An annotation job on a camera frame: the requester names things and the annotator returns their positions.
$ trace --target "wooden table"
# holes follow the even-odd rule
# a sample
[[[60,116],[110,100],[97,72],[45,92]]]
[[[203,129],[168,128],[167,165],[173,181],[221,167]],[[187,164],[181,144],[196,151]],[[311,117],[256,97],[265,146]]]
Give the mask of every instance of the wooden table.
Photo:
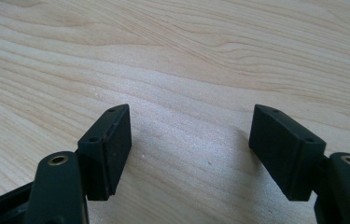
[[[263,104],[350,152],[350,0],[0,1],[0,195],[120,104],[133,148],[91,223],[315,223],[247,142]]]

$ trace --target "black mechanical part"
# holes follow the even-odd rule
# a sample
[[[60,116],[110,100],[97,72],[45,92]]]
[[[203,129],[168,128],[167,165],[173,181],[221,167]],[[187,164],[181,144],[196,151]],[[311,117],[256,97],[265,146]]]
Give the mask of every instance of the black mechanical part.
[[[249,146],[290,201],[317,194],[319,224],[350,223],[350,154],[324,156],[326,143],[283,112],[256,105]]]
[[[78,146],[76,153],[47,156],[35,182],[0,196],[0,224],[89,223],[85,196],[101,201],[115,194],[131,150],[129,106],[106,110]]]

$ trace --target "black object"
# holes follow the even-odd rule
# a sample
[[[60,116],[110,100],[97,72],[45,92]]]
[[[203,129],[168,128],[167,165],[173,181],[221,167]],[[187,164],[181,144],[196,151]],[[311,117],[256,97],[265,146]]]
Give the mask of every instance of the black object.
[[[264,105],[255,106],[249,146],[290,201],[317,194],[318,223],[350,223],[350,154],[328,159],[322,139]]]
[[[116,192],[132,146],[128,105],[108,109],[78,141],[37,167],[35,182],[0,196],[0,223],[89,223],[85,195],[106,201]]]

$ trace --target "wooden tabletop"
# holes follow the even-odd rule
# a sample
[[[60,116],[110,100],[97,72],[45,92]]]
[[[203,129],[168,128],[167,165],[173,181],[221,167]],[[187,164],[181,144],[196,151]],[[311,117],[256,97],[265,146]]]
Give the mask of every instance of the wooden tabletop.
[[[0,1],[0,195],[131,107],[91,223],[315,223],[248,148],[255,104],[350,152],[350,0]]]

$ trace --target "wood grain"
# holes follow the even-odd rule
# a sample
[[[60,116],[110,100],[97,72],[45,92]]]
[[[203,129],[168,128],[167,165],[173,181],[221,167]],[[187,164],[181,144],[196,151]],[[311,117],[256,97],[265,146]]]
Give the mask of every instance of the wood grain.
[[[350,152],[350,0],[0,1],[0,195],[124,103],[133,148],[91,223],[315,223],[247,141],[264,104]]]

